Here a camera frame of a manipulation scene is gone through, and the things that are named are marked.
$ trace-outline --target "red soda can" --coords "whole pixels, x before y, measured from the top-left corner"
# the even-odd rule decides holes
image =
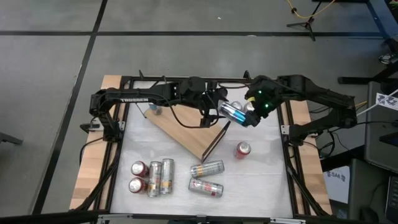
[[[247,142],[240,142],[234,150],[234,156],[237,159],[245,158],[251,152],[251,146]]]
[[[145,192],[147,188],[148,184],[138,177],[133,178],[129,183],[129,190],[134,194]]]
[[[131,166],[132,174],[138,177],[147,177],[149,174],[149,168],[142,161],[136,161]]]

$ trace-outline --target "concrete floor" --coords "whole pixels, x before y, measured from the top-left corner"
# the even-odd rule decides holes
[[[397,24],[383,1],[372,5],[389,34]],[[0,30],[91,31],[100,0],[3,0]],[[315,2],[297,1],[310,14]],[[113,0],[108,1],[102,31],[264,31],[297,32],[300,22],[285,1],[260,0]],[[316,32],[377,32],[365,4],[335,3],[315,18]],[[52,144],[86,50],[89,37],[0,36],[0,131],[24,139],[22,146],[0,144],[0,216],[31,212]],[[241,77],[299,73],[317,85],[366,99],[366,86],[339,85],[346,75],[370,77],[383,66],[382,39],[352,37],[97,37],[73,110],[43,212],[68,210],[78,172],[78,154],[86,141],[79,124],[87,123],[90,95],[103,75]],[[310,103],[314,109],[318,105]],[[341,130],[348,147],[363,144],[364,127]],[[322,146],[327,136],[318,140]],[[341,146],[336,152],[342,152]]]

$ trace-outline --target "silver can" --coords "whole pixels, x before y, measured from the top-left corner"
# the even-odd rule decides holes
[[[174,160],[163,159],[162,161],[162,177],[160,178],[160,193],[171,194],[174,177]]]
[[[243,109],[242,104],[240,102],[238,102],[238,101],[232,102],[231,106],[235,107],[238,110],[242,110]]]
[[[154,113],[154,115],[161,115],[162,114],[162,108],[159,106],[156,106],[153,103],[149,103],[149,108],[152,110],[152,112]]]
[[[147,188],[147,183],[138,177],[133,178],[129,183],[129,190],[134,194],[144,192]]]
[[[220,174],[224,172],[224,170],[225,168],[222,160],[191,166],[191,174],[194,178]]]
[[[247,142],[240,142],[234,150],[234,156],[237,159],[243,159],[251,152],[251,146]]]
[[[254,107],[253,104],[251,102],[247,102],[244,106],[243,106],[243,113],[246,113],[248,111],[254,111]]]
[[[142,161],[136,161],[131,166],[131,173],[138,177],[147,177],[149,168]]]
[[[221,115],[224,115],[228,120],[238,124],[243,124],[246,120],[245,114],[241,110],[238,110],[225,101],[218,105],[218,112]]]
[[[219,198],[223,196],[224,187],[221,184],[191,178],[188,190]]]
[[[150,162],[149,183],[147,194],[150,197],[157,197],[160,194],[160,176],[162,175],[162,163]]]

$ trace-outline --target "standing can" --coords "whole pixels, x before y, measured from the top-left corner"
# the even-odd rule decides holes
[[[131,166],[132,174],[138,177],[147,177],[149,174],[149,168],[142,161],[136,161]]]
[[[153,103],[149,103],[149,108],[152,110],[154,115],[161,115],[162,114],[162,108],[159,106],[156,106]]]
[[[157,197],[160,194],[160,176],[162,175],[162,163],[150,162],[149,184],[147,194],[150,197]]]
[[[160,178],[160,193],[171,194],[174,177],[174,160],[163,159],[162,161],[162,177]]]
[[[221,184],[191,178],[188,190],[219,198],[223,196],[224,187]]]
[[[191,166],[191,174],[194,178],[220,174],[224,172],[224,170],[225,168],[222,160]]]
[[[234,150],[234,156],[237,159],[243,159],[251,152],[251,146],[247,142],[240,142]]]
[[[254,107],[253,104],[251,102],[247,102],[244,106],[243,106],[243,113],[246,113],[248,111],[254,111]]]
[[[242,104],[240,102],[238,102],[238,101],[232,102],[231,106],[235,107],[238,110],[242,110],[243,109]]]
[[[148,184],[141,178],[135,177],[129,183],[129,190],[134,193],[142,193],[147,190]]]

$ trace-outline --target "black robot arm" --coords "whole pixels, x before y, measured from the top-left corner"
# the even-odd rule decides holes
[[[109,110],[116,103],[153,103],[157,106],[184,105],[196,108],[203,115],[198,128],[208,128],[218,118],[209,114],[218,101],[226,101],[227,91],[217,88],[217,82],[206,82],[200,77],[190,77],[181,82],[154,85],[150,88],[118,90],[108,88],[91,96],[90,114],[98,117],[104,126],[104,141],[118,142],[122,138],[119,123],[113,121]]]
[[[310,100],[332,108],[329,115],[304,125],[291,124],[286,130],[290,143],[301,146],[304,139],[313,133],[328,128],[351,128],[357,124],[354,97],[342,95],[316,86],[303,75],[286,75],[272,80],[265,76],[256,77],[249,86],[245,99],[250,101],[254,111],[246,119],[266,118],[285,100]]]

